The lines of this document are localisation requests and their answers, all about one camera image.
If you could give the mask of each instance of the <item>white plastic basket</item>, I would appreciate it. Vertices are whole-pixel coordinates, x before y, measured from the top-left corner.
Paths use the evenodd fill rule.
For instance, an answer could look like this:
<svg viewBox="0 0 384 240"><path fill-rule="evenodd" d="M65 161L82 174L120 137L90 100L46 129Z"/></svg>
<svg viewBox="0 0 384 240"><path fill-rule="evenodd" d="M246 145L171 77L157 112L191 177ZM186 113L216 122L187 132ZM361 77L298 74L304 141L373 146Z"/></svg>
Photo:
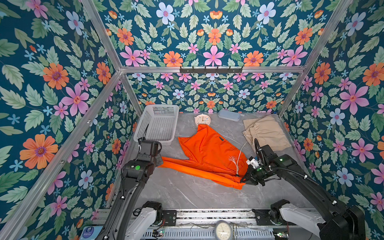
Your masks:
<svg viewBox="0 0 384 240"><path fill-rule="evenodd" d="M156 140L162 145L169 146L175 137L178 116L179 106L177 105L152 104L146 106L133 140L138 142L148 126L145 135L147 140Z"/></svg>

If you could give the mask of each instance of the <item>beige garment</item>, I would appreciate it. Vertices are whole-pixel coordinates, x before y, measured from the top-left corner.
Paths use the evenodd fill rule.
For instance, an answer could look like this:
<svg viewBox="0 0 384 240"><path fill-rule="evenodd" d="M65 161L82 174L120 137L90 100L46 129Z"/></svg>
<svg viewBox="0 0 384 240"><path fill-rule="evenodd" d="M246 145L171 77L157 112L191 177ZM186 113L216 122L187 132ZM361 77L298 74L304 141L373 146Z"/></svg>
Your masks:
<svg viewBox="0 0 384 240"><path fill-rule="evenodd" d="M261 147L269 145L274 151L282 151L287 147L291 147L290 142L274 117L246 119L243 120L243 123L246 129L243 134L254 151L255 138L257 138Z"/></svg>

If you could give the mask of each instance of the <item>horizontal metal bar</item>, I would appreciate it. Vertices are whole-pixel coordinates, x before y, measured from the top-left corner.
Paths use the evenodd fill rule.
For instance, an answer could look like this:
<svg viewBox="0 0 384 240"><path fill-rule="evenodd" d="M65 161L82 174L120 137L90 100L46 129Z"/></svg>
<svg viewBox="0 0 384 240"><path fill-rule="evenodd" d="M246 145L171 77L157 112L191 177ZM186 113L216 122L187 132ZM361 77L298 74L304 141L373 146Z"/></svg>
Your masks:
<svg viewBox="0 0 384 240"><path fill-rule="evenodd" d="M259 66L259 67L127 67L121 68L122 73L303 73L303 66Z"/></svg>
<svg viewBox="0 0 384 240"><path fill-rule="evenodd" d="M125 90L127 91L128 98L131 100L131 103L133 105L133 108L136 111L136 114L141 117L141 114L143 111L141 110L141 106L139 104L139 100L136 97L135 92L133 91L132 85L129 83L128 77L126 74L123 74L121 78L121 83L124 86Z"/></svg>
<svg viewBox="0 0 384 240"><path fill-rule="evenodd" d="M104 49L106 50L109 58L111 59L111 62L113 64L113 67L116 71L119 71L122 67L121 61L119 59L119 56L113 47L113 44L111 42L111 39L107 35L107 31L104 27L104 23L100 18L100 15L97 11L97 8L93 2L93 0L82 0L81 1L84 9L86 10L88 17L90 18L97 34L99 35L100 41L102 45L104 46Z"/></svg>
<svg viewBox="0 0 384 240"><path fill-rule="evenodd" d="M351 5L351 3L352 3L352 0L339 1L335 11L332 13L331 17L329 18L328 23L325 26L324 31L319 38L319 41L316 43L315 47L312 49L311 54L309 55L309 57L307 58L307 61L305 62L304 72L297 77L296 82L294 83L287 97L285 98L284 103L278 112L280 117L283 117L285 110L288 108L289 104L291 104L291 101L295 97L301 84L303 83L305 78L308 76L308 73L310 72L312 66L317 61L317 58L319 57L321 51L327 44L329 38L331 37L331 34L336 29L341 18L344 16L344 13L346 12L349 5Z"/></svg>
<svg viewBox="0 0 384 240"><path fill-rule="evenodd" d="M21 229L25 226L35 209L40 203L40 200L45 196L48 187L56 179L57 175L67 161L69 155L76 147L78 142L83 137L84 133L89 127L90 121L92 121L99 112L105 100L109 96L110 92L116 86L120 80L120 72L115 73L110 81L105 85L99 96L93 102L88 111L84 114L80 122L75 129L63 143L59 151L54 158L44 169L43 173L37 179L33 187L29 190L24 200L16 209L12 217L8 220L5 226L0 231L0 239L15 240Z"/></svg>

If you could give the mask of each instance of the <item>blue package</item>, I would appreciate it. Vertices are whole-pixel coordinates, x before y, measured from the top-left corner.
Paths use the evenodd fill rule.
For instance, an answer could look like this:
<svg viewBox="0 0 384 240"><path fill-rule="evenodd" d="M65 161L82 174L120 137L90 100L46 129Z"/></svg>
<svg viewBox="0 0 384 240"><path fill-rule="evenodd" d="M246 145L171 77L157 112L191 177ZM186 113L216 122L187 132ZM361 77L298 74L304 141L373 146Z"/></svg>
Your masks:
<svg viewBox="0 0 384 240"><path fill-rule="evenodd" d="M102 226L85 227L80 235L79 240L95 240L102 228Z"/></svg>

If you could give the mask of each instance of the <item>table surface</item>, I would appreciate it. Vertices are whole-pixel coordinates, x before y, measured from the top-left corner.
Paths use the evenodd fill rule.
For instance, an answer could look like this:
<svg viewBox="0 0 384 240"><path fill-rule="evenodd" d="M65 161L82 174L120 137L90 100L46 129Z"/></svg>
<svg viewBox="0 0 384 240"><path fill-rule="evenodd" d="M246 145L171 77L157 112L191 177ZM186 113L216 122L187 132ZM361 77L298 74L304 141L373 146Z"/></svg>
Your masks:
<svg viewBox="0 0 384 240"><path fill-rule="evenodd" d="M283 128L283 122L272 114ZM182 151L177 137L190 137L197 132L194 123L196 114L179 114L175 138L170 146L163 146L161 156L176 159L187 159ZM221 119L217 114L210 114L211 127L240 149L246 142L243 136L244 119L261 118L263 113L245 114L240 121L233 122ZM138 146L134 147L136 155ZM248 158L254 156L251 146L247 143L242 152ZM303 166L294 147L276 151L277 155L288 154ZM177 208L269 208L281 199L286 199L298 207L312 205L285 180L272 180L262 187L260 184L245 185L242 190L224 187L211 180L183 174L173 169L156 168L141 192L136 207L141 207L146 201L161 202L164 209Z"/></svg>

